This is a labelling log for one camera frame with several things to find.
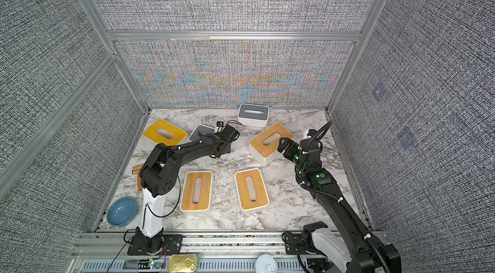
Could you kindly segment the large bamboo lid tissue box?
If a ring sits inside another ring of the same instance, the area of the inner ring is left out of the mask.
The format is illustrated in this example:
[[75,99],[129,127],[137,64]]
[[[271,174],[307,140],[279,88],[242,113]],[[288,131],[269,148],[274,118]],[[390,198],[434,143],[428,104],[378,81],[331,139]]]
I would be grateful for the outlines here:
[[293,139],[294,135],[282,124],[275,123],[248,141],[249,153],[266,167],[281,155],[277,150],[281,138]]

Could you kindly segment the yellow lid tissue box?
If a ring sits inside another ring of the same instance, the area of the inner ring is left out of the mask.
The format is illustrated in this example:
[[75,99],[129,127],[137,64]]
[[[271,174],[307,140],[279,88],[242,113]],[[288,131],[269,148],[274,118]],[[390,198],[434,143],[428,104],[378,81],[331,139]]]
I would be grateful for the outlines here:
[[167,146],[174,146],[187,137],[187,132],[159,119],[143,132],[143,136],[157,144],[163,143]]

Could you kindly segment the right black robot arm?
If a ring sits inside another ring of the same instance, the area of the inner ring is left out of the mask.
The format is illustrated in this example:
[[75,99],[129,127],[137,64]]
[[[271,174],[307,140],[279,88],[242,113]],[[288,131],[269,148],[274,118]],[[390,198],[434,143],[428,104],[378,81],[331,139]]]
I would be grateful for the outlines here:
[[383,243],[365,225],[345,199],[335,178],[322,167],[321,144],[312,139],[299,144],[281,138],[277,150],[295,164],[296,182],[324,208],[342,237],[341,241],[333,238],[326,232],[327,227],[318,223],[306,225],[308,252],[327,257],[340,272],[402,271],[398,250],[392,244]]

